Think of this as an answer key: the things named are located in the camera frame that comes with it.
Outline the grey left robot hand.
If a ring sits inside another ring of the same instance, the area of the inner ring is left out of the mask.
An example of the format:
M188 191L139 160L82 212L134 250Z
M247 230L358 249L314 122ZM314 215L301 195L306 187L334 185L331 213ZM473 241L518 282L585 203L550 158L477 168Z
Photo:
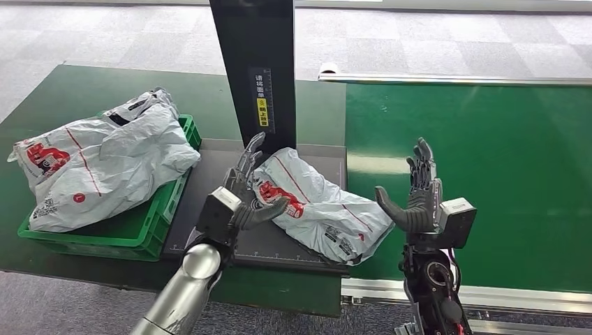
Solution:
M258 147L264 141L265 132L254 135L239 157L236 166L228 170L223 182L223 186L240 200L238 208L234 210L233 217L228 224L229 228L237 231L250 230L265 221L276 218L284 213L289 204L289 198L286 196L281 196L260 209L253 209L248 201L251 192L252 172L256 161L262 156Z

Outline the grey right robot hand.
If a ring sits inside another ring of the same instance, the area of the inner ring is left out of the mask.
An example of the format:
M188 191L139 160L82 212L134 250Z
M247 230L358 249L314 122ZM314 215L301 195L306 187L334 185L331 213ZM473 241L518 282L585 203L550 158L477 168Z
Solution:
M391 201L382 186L374 188L380 208L407 233L434 232L441 203L442 182L437 177L434 154L427 141L419 137L413 155L406 159L410 168L410 189L405 208Z

